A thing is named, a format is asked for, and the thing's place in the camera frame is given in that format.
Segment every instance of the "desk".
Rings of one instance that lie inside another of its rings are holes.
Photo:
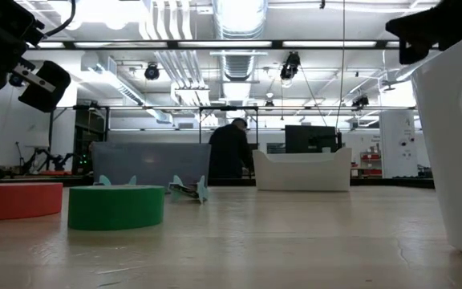
[[[62,214],[0,222],[0,289],[462,288],[434,190],[211,188],[137,230],[67,229]]]

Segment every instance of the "computer monitor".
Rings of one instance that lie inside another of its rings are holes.
[[[286,153],[321,153],[322,148],[338,150],[335,127],[286,125]]]

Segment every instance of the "man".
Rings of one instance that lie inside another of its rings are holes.
[[[253,168],[253,156],[247,143],[247,123],[235,119],[231,124],[217,128],[209,139],[212,145],[209,160],[210,178],[241,178],[242,167]]]

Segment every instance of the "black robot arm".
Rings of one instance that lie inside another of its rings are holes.
[[[386,30],[399,37],[400,63],[415,63],[436,44],[445,51],[462,40],[462,0],[442,0],[430,10],[393,19]]]

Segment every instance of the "metal frame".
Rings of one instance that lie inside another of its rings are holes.
[[[171,110],[171,111],[193,111],[196,113],[196,111],[199,111],[199,143],[202,142],[202,126],[201,126],[201,117],[202,117],[202,112],[204,110],[220,110],[223,112],[228,112],[228,111],[236,111],[236,110],[253,110],[256,112],[256,121],[257,124],[259,123],[259,111],[260,110],[268,110],[268,111],[299,111],[299,110],[337,110],[337,106],[297,106],[297,107],[292,107],[292,106],[284,106],[284,107],[258,107],[258,106],[244,106],[244,107],[234,107],[234,106],[207,106],[207,107],[181,107],[181,106],[117,106],[117,107],[111,107],[111,106],[101,106],[97,108],[80,108],[80,107],[58,107],[56,109],[62,109],[62,110],[68,110],[68,109],[75,109],[75,110],[80,110],[80,109],[88,109],[88,110],[96,110],[96,109],[105,109],[106,110],[106,120],[104,124],[104,140],[108,140],[108,133],[112,131],[111,129],[111,111],[112,110],[118,110],[118,111],[143,111],[145,112],[148,109],[159,109],[159,110]],[[363,108],[355,108],[355,107],[342,107],[340,108],[341,111],[376,111],[376,110],[414,110],[416,111],[416,107],[363,107]],[[54,117],[54,112],[51,113],[50,117],[50,125],[49,125],[49,150],[51,150],[51,141],[52,141],[52,136],[53,136],[53,122],[55,121]],[[130,131],[155,131],[155,130],[163,130],[163,129],[146,129],[146,128],[137,128],[137,129],[130,129]],[[259,144],[259,125],[256,125],[256,142]],[[266,129],[266,130],[282,130],[282,128],[273,128],[273,129]]]
[[[346,51],[383,51],[398,50],[398,39],[255,39],[255,40],[83,40],[49,42],[61,43],[63,47],[30,48],[43,51],[172,51],[172,50],[346,50]]]

